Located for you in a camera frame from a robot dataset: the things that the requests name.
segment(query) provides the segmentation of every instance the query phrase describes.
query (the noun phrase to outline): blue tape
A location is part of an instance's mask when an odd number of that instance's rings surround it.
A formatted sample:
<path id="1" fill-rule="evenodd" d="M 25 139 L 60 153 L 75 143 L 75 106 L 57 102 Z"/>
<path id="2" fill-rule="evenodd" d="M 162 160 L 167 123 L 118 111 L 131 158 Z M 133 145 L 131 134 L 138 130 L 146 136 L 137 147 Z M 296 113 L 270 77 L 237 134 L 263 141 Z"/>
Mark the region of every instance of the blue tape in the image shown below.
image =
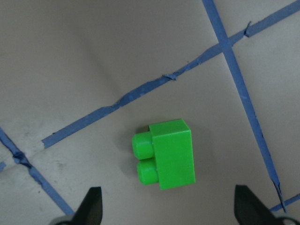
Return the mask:
<path id="1" fill-rule="evenodd" d="M 285 210 L 285 205 L 284 205 L 282 193 L 280 190 L 279 177 L 278 177 L 276 169 L 274 167 L 274 163 L 271 158 L 267 143 L 263 137 L 263 132 L 259 125 L 258 119 L 256 117 L 254 107 L 252 105 L 248 90 L 246 88 L 243 76 L 240 71 L 240 67 L 234 56 L 231 41 L 227 37 L 225 28 L 222 24 L 221 18 L 218 14 L 217 8 L 216 8 L 213 0 L 202 0 L 202 2 L 204 4 L 204 7 L 208 14 L 208 17 L 212 24 L 212 27 L 215 31 L 215 34 L 219 41 L 219 44 L 221 45 L 221 48 L 223 50 L 223 54 L 225 56 L 225 59 L 228 64 L 228 67 L 230 69 L 230 72 L 232 74 L 234 83 L 235 83 L 238 93 L 240 95 L 240 99 L 241 99 L 244 109 L 246 111 L 246 115 L 250 122 L 253 134 L 256 138 L 256 142 L 257 142 L 260 152 L 262 154 L 264 163 L 267 167 L 269 177 L 271 178 L 271 180 L 273 181 L 273 183 L 275 185 L 278 197 L 282 203 L 283 209 Z"/>
<path id="2" fill-rule="evenodd" d="M 181 69 L 175 71 L 172 74 L 164 75 L 154 81 L 147 82 L 138 88 L 130 91 L 129 93 L 125 94 L 118 102 L 111 106 L 105 106 L 102 108 L 97 109 L 96 111 L 90 113 L 89 115 L 71 123 L 70 125 L 66 126 L 65 128 L 57 131 L 56 133 L 46 137 L 42 140 L 44 143 L 45 148 L 49 148 L 55 143 L 61 141 L 62 139 L 72 135 L 73 133 L 85 128 L 86 126 L 92 124 L 93 122 L 111 114 L 112 112 L 118 110 L 120 107 L 123 107 L 130 102 L 138 99 L 139 97 L 147 94 L 148 92 L 160 87 L 161 85 L 169 82 L 170 80 L 176 80 L 178 76 L 183 74 L 186 71 L 189 71 L 198 65 L 206 62 L 207 60 L 211 59 L 212 57 L 221 53 L 221 48 L 219 45 L 212 46 L 208 50 L 206 50 L 202 55 L 200 55 L 197 59 L 190 62 L 186 66 L 182 67 Z"/>
<path id="3" fill-rule="evenodd" d="M 300 0 L 282 8 L 281 10 L 269 15 L 262 21 L 253 24 L 251 26 L 247 26 L 244 30 L 232 35 L 229 40 L 231 46 L 241 40 L 244 36 L 251 37 L 258 32 L 266 29 L 267 27 L 283 20 L 284 18 L 290 16 L 291 14 L 300 10 Z M 118 110 L 120 107 L 129 104 L 130 102 L 136 100 L 137 98 L 147 94 L 148 92 L 158 88 L 159 86 L 167 83 L 170 80 L 176 80 L 177 77 L 199 65 L 206 62 L 207 60 L 215 57 L 216 55 L 222 52 L 221 47 L 219 44 L 212 46 L 208 50 L 206 50 L 202 55 L 200 55 L 194 61 L 188 63 L 178 71 L 175 71 L 172 74 L 164 75 L 161 78 L 158 78 L 154 81 L 147 82 L 140 87 L 132 90 L 131 92 L 124 95 L 117 103 L 111 106 L 105 106 L 102 108 L 97 109 L 96 111 L 92 112 L 91 114 L 73 122 L 72 124 L 66 126 L 65 128 L 55 132 L 54 134 L 44 138 L 42 142 L 44 143 L 45 148 L 49 148 L 52 145 L 56 144 L 57 142 L 61 141 L 62 139 L 72 135 L 73 133 L 85 128 L 86 126 L 92 124 L 93 122 L 111 114 L 112 112 Z"/>
<path id="4" fill-rule="evenodd" d="M 9 139 L 9 137 L 0 128 L 0 141 L 13 154 L 15 163 L 22 164 L 28 168 L 30 176 L 41 185 L 42 189 L 49 195 L 49 197 L 58 205 L 58 207 L 66 214 L 73 215 L 74 211 L 51 186 L 51 184 L 41 175 L 41 173 L 28 161 L 23 152 L 21 152 L 16 145 Z"/>
<path id="5" fill-rule="evenodd" d="M 297 194 L 294 197 L 289 198 L 288 200 L 286 200 L 285 205 L 288 206 L 288 205 L 293 204 L 294 202 L 296 202 L 298 200 L 300 200 L 300 194 Z M 282 209 L 281 204 L 278 204 L 278 205 L 274 206 L 273 208 L 271 208 L 270 211 L 275 212 L 275 211 L 278 211 L 278 210 L 281 210 L 281 209 Z"/>
<path id="6" fill-rule="evenodd" d="M 298 12 L 300 9 L 300 0 L 297 0 L 290 5 L 278 10 L 277 12 L 269 15 L 265 19 L 257 22 L 255 25 L 249 26 L 246 30 L 245 36 L 252 37 L 253 35 L 261 32 L 262 30 L 276 24 L 277 22 L 287 18 L 288 16 Z"/>
<path id="7" fill-rule="evenodd" d="M 4 170 L 5 166 L 6 166 L 5 162 L 0 162 L 0 172 Z"/>

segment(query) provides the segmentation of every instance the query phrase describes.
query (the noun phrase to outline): blue painter's tape line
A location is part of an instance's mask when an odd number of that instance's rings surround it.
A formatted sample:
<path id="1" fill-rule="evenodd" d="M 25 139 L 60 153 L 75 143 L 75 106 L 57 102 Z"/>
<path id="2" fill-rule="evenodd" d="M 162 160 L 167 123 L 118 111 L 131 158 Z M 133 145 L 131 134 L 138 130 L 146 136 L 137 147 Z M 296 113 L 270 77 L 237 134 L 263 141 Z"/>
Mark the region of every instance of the blue painter's tape line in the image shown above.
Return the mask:
<path id="1" fill-rule="evenodd" d="M 287 18 L 288 16 L 298 12 L 300 9 L 300 0 L 297 0 L 290 5 L 278 10 L 277 12 L 271 14 L 270 16 L 266 17 L 265 19 L 259 21 L 258 23 L 249 26 L 246 30 L 246 36 L 251 37 L 262 30 L 268 28 L 276 24 L 277 22 Z"/>
<path id="2" fill-rule="evenodd" d="M 0 162 L 0 172 L 4 170 L 5 166 L 6 166 L 5 162 Z"/>
<path id="3" fill-rule="evenodd" d="M 22 164 L 28 168 L 30 176 L 41 185 L 42 189 L 49 195 L 49 197 L 59 206 L 59 208 L 66 215 L 73 215 L 74 211 L 51 186 L 51 184 L 41 175 L 41 173 L 28 161 L 23 152 L 21 152 L 16 145 L 9 139 L 9 137 L 0 128 L 0 141 L 13 154 L 13 158 L 17 164 Z"/>
<path id="4" fill-rule="evenodd" d="M 288 205 L 293 204 L 294 202 L 296 202 L 298 200 L 300 200 L 300 194 L 297 194 L 294 197 L 289 198 L 288 200 L 286 200 L 285 205 L 288 206 Z M 272 212 L 275 212 L 275 211 L 278 211 L 278 210 L 281 210 L 281 209 L 282 209 L 281 204 L 278 204 L 278 205 L 274 206 L 273 208 L 271 208 L 270 210 Z"/>
<path id="5" fill-rule="evenodd" d="M 206 50 L 202 55 L 200 55 L 197 59 L 190 62 L 186 66 L 182 67 L 181 69 L 175 71 L 172 74 L 164 75 L 154 81 L 147 82 L 138 88 L 130 91 L 129 93 L 125 94 L 118 102 L 111 106 L 105 106 L 95 110 L 94 112 L 90 113 L 89 115 L 71 123 L 70 125 L 66 126 L 65 128 L 57 131 L 56 133 L 46 137 L 42 140 L 44 143 L 45 148 L 49 148 L 55 143 L 61 141 L 62 139 L 72 135 L 73 133 L 85 128 L 86 126 L 92 124 L 93 122 L 111 114 L 112 112 L 118 110 L 120 107 L 123 107 L 130 102 L 138 99 L 139 97 L 147 94 L 148 92 L 160 87 L 161 85 L 169 82 L 170 80 L 176 80 L 178 76 L 183 74 L 186 71 L 189 71 L 198 65 L 206 62 L 207 60 L 211 59 L 212 57 L 221 53 L 221 48 L 219 45 L 212 46 L 208 50 Z"/>
<path id="6" fill-rule="evenodd" d="M 231 43 L 230 39 L 227 37 L 225 28 L 222 24 L 221 18 L 218 14 L 217 8 L 216 8 L 213 0 L 202 0 L 202 1 L 204 4 L 204 7 L 206 9 L 206 12 L 209 16 L 212 27 L 215 31 L 215 34 L 217 36 L 217 39 L 223 50 L 226 62 L 228 64 L 228 67 L 232 74 L 234 83 L 237 87 L 238 93 L 240 95 L 240 99 L 241 99 L 244 109 L 246 111 L 246 115 L 250 122 L 252 131 L 256 138 L 256 142 L 257 142 L 260 152 L 262 154 L 264 163 L 267 167 L 269 177 L 273 181 L 276 191 L 277 191 L 277 194 L 278 194 L 278 197 L 279 197 L 281 203 L 283 204 L 282 205 L 283 208 L 285 209 L 284 201 L 283 201 L 281 190 L 280 190 L 279 178 L 278 178 L 273 160 L 271 158 L 267 143 L 263 137 L 263 132 L 259 125 L 258 119 L 256 117 L 254 107 L 252 105 L 248 90 L 246 88 L 243 76 L 240 71 L 240 67 L 234 56 L 234 53 L 232 50 L 232 43 Z"/>
<path id="7" fill-rule="evenodd" d="M 253 24 L 249 27 L 246 27 L 246 29 L 232 35 L 229 40 L 231 43 L 231 46 L 233 46 L 235 43 L 237 43 L 239 40 L 241 40 L 245 34 L 247 36 L 251 37 L 258 32 L 262 31 L 263 29 L 268 28 L 269 26 L 279 22 L 280 20 L 283 20 L 287 16 L 297 12 L 300 10 L 299 1 L 296 1 L 279 11 L 269 15 L 262 21 Z M 219 44 L 212 46 L 208 50 L 206 50 L 202 55 L 200 55 L 197 59 L 194 61 L 188 63 L 178 71 L 175 71 L 172 74 L 164 75 L 161 78 L 158 78 L 154 81 L 147 82 L 140 87 L 132 90 L 131 92 L 124 95 L 120 101 L 117 103 L 111 105 L 111 106 L 105 106 L 100 109 L 97 109 L 96 111 L 92 112 L 91 114 L 75 121 L 74 123 L 66 126 L 65 128 L 57 131 L 56 133 L 46 137 L 42 140 L 44 143 L 45 148 L 49 148 L 55 143 L 61 141 L 62 139 L 72 135 L 73 133 L 85 128 L 86 126 L 92 124 L 93 122 L 111 114 L 112 112 L 118 110 L 120 107 L 127 105 L 128 103 L 136 100 L 137 98 L 141 97 L 144 94 L 147 94 L 148 92 L 158 88 L 159 86 L 167 83 L 170 80 L 176 80 L 177 77 L 199 65 L 206 62 L 207 60 L 215 57 L 216 55 L 220 54 L 222 52 L 221 46 Z"/>

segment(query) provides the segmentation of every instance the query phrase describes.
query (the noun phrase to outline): gray surface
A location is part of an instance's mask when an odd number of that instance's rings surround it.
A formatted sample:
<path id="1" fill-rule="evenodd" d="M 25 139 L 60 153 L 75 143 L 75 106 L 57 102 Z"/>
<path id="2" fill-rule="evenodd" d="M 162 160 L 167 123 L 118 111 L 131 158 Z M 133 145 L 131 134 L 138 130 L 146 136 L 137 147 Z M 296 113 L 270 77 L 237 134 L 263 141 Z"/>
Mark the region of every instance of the gray surface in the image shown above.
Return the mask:
<path id="1" fill-rule="evenodd" d="M 290 2 L 216 5 L 231 35 Z M 41 143 L 216 44 L 201 1 L 2 1 L 0 13 L 0 125 L 74 210 L 99 185 L 104 225 L 237 224 L 235 184 L 247 184 L 268 207 L 278 204 L 222 54 L 49 149 Z M 299 13 L 233 48 L 287 198 L 300 191 L 297 26 Z M 132 136 L 178 118 L 192 129 L 197 183 L 143 186 Z M 0 145 L 3 160 L 1 224 L 63 216 Z M 290 208 L 299 214 L 298 203 Z"/>

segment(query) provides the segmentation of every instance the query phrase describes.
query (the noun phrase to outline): green lego brick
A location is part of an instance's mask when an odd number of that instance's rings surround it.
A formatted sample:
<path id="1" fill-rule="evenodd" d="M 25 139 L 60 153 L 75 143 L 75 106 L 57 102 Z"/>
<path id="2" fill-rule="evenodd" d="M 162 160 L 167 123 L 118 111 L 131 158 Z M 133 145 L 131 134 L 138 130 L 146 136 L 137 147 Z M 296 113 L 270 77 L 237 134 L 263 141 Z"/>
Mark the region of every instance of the green lego brick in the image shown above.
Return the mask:
<path id="1" fill-rule="evenodd" d="M 184 120 L 152 124 L 149 129 L 132 140 L 141 183 L 159 182 L 162 190 L 195 183 L 191 130 Z"/>

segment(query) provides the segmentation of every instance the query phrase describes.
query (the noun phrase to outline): lego stud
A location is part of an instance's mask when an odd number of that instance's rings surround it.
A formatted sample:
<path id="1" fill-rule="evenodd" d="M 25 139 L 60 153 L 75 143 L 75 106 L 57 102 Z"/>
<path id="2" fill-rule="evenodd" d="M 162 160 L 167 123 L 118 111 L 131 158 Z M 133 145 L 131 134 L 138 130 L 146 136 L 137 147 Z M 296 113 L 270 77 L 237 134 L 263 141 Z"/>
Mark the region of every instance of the lego stud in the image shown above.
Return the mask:
<path id="1" fill-rule="evenodd" d="M 154 157 L 151 133 L 136 134 L 132 139 L 133 152 L 139 160 Z"/>
<path id="2" fill-rule="evenodd" d="M 141 160 L 137 165 L 140 182 L 144 185 L 158 182 L 158 172 L 154 158 Z"/>

